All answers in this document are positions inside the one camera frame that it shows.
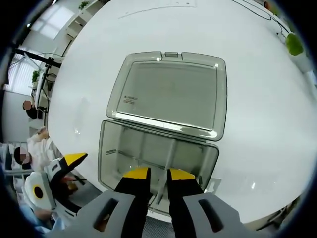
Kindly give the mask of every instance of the white tabletop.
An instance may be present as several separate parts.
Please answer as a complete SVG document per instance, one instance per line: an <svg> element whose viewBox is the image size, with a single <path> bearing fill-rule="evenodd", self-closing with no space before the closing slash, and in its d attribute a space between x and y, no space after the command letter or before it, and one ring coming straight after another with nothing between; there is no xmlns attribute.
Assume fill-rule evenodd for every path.
<svg viewBox="0 0 317 238"><path fill-rule="evenodd" d="M148 51L217 56L226 62L228 98L224 136L215 142L216 195L238 210L243 223L292 202L314 166L317 112L303 75L276 37L279 26L230 0L138 2L107 3L70 47L49 112L49 133L60 151L87 152L78 171L106 190L97 180L100 127L125 57Z"/></svg>

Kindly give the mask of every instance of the person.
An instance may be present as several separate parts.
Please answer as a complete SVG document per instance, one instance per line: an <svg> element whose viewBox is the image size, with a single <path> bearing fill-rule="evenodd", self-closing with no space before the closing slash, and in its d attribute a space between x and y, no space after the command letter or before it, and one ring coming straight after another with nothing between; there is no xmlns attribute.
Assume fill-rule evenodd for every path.
<svg viewBox="0 0 317 238"><path fill-rule="evenodd" d="M32 119L42 119L43 118L43 112L41 110L43 110L44 108L41 108L41 110L37 110L34 106L34 98L31 97L32 102L30 101L24 101L22 104L22 108L23 110L25 110L26 114L32 118Z"/></svg>
<svg viewBox="0 0 317 238"><path fill-rule="evenodd" d="M43 209L33 210L26 204L19 205L19 207L24 217L41 234L65 229L65 223L57 214L54 215L53 221L51 211Z"/></svg>
<svg viewBox="0 0 317 238"><path fill-rule="evenodd" d="M20 165L30 163L34 171L40 172L52 160L63 157L50 139L46 127L41 128L31 138L27 139L27 148L28 151L17 147L14 150L13 157Z"/></svg>

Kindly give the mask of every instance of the transparent storage box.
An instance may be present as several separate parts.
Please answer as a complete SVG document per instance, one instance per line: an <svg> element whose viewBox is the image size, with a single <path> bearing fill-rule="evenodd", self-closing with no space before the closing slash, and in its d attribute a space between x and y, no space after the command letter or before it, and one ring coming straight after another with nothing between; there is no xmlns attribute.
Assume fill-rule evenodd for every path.
<svg viewBox="0 0 317 238"><path fill-rule="evenodd" d="M100 134L98 178L104 187L114 190L125 172L150 167L153 197L149 208L168 214L166 171L188 171L206 189L218 155L218 149L207 143L106 120Z"/></svg>
<svg viewBox="0 0 317 238"><path fill-rule="evenodd" d="M226 70L221 58L145 52L126 57L106 114L217 141L223 135L226 102Z"/></svg>

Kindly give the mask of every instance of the window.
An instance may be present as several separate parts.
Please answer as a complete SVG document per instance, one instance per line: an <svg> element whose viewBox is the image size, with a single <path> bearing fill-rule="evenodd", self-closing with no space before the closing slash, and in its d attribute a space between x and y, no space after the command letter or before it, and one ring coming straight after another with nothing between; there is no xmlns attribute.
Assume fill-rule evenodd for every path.
<svg viewBox="0 0 317 238"><path fill-rule="evenodd" d="M39 54L27 47L19 47L19 49ZM32 61L38 66L41 64L38 60L33 59ZM38 69L35 69L33 65L31 66L23 55L15 54L8 71L9 84L5 85L4 89L14 93L31 95L34 70Z"/></svg>
<svg viewBox="0 0 317 238"><path fill-rule="evenodd" d="M54 39L74 14L66 7L54 4L36 20L31 29Z"/></svg>

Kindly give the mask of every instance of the green object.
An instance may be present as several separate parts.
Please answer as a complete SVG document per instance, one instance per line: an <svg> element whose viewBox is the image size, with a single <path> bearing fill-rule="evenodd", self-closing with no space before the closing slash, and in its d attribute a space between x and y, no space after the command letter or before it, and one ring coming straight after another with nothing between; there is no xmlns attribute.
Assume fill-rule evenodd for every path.
<svg viewBox="0 0 317 238"><path fill-rule="evenodd" d="M303 45L299 37L290 33L286 38L286 46L291 55L296 56L304 51Z"/></svg>
<svg viewBox="0 0 317 238"><path fill-rule="evenodd" d="M40 76L40 72L34 70L32 75L32 83L35 83L38 80L38 77Z"/></svg>
<svg viewBox="0 0 317 238"><path fill-rule="evenodd" d="M82 1L81 4L79 5L78 9L82 10L89 4L88 1Z"/></svg>

